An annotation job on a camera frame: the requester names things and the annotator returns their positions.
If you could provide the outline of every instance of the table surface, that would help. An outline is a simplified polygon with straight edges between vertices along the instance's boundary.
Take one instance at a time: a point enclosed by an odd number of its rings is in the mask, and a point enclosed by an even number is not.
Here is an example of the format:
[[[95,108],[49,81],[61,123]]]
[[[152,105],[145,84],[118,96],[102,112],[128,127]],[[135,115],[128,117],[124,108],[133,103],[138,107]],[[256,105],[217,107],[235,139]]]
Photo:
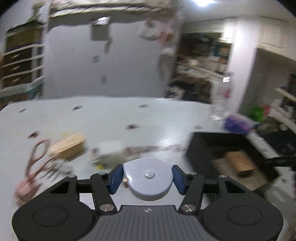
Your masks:
[[[191,133],[223,132],[221,122],[209,118],[211,105],[178,101],[173,99],[153,98],[110,98],[110,97],[73,97],[67,99],[47,99],[17,102],[8,105],[0,111],[0,237],[2,240],[17,240],[11,227],[11,218],[18,206],[14,201],[15,186],[24,178],[25,166],[31,150],[37,141],[51,139],[52,142],[74,133],[82,133],[86,137],[86,151],[70,162],[74,174],[79,179],[87,179],[98,170],[91,165],[89,150],[99,142],[120,141],[123,147],[157,145],[169,147],[182,145],[188,147]],[[139,127],[128,130],[126,127],[136,124]],[[33,132],[38,131],[37,138],[28,139]],[[258,149],[266,149],[266,157],[277,156],[255,133],[249,135],[250,140]],[[175,150],[159,150],[143,156],[157,157],[172,166],[177,164],[184,172],[193,169],[185,157],[185,152]],[[291,173],[287,168],[278,169],[287,180],[286,183],[276,181],[272,188],[283,191],[292,198]],[[65,176],[50,182],[46,178],[39,179],[43,185],[38,194],[52,186]],[[291,216],[283,200],[271,193],[270,201],[284,212],[283,216]],[[134,197],[128,189],[120,185],[112,199],[119,209],[121,205],[175,205],[179,207],[183,196],[179,195],[175,185],[168,194],[153,202],[143,201]],[[92,206],[90,196],[81,196],[81,201]],[[209,201],[204,197],[202,208]],[[296,207],[294,202],[289,208]]]

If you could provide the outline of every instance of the drawer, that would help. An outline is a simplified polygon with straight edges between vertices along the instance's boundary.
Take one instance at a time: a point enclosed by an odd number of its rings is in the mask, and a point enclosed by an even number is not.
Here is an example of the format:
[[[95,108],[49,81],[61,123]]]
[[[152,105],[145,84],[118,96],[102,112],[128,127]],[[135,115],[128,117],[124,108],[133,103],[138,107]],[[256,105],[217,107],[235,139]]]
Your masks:
[[[14,85],[20,85],[20,84],[26,84],[30,83],[32,79],[32,73],[28,74],[21,74],[13,77],[9,77],[6,79],[3,79],[4,87],[14,86]]]
[[[42,28],[30,28],[8,36],[6,40],[6,52],[31,44],[40,44],[42,30]]]
[[[43,47],[38,47],[37,48],[37,55],[43,54]]]
[[[9,65],[7,67],[4,67],[2,71],[3,71],[3,76],[7,76],[10,74],[31,70],[31,68],[32,68],[32,60]]]
[[[39,70],[36,71],[36,77],[35,78],[37,79],[37,78],[41,77],[42,75],[43,75],[43,69],[39,69]]]
[[[37,61],[36,67],[43,65],[43,58],[38,58],[36,61]]]
[[[32,57],[32,48],[24,49],[4,56],[3,65]]]

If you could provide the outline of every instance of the blue gripper pad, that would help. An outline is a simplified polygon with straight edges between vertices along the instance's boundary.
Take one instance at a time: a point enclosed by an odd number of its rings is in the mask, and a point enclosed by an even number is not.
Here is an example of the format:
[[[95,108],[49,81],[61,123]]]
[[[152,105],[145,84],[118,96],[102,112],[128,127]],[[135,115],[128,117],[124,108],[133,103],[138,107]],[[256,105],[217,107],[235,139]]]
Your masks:
[[[123,179],[123,166],[121,165],[118,170],[112,175],[112,181],[109,186],[107,186],[107,189],[111,195],[116,193],[119,185],[121,184],[121,181]]]
[[[178,192],[181,195],[185,195],[187,190],[186,190],[186,186],[184,184],[184,178],[183,176],[177,171],[177,169],[172,166],[172,172],[173,172],[173,182],[178,190]]]

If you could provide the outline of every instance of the ceiling light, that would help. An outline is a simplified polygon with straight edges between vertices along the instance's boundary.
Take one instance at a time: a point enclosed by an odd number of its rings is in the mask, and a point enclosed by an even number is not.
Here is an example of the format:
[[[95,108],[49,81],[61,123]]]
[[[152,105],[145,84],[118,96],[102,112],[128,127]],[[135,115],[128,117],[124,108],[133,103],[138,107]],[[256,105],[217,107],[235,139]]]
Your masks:
[[[213,3],[213,0],[193,0],[194,2],[196,2],[196,4],[200,7],[205,7],[207,6],[209,3]]]

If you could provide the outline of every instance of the green object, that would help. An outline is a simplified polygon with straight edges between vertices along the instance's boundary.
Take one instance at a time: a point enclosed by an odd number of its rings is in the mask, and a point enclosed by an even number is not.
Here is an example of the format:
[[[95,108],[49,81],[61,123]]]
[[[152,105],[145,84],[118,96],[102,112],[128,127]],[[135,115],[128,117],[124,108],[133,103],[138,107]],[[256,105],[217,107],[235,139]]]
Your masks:
[[[261,122],[264,117],[264,109],[259,106],[254,107],[248,117],[256,122]]]

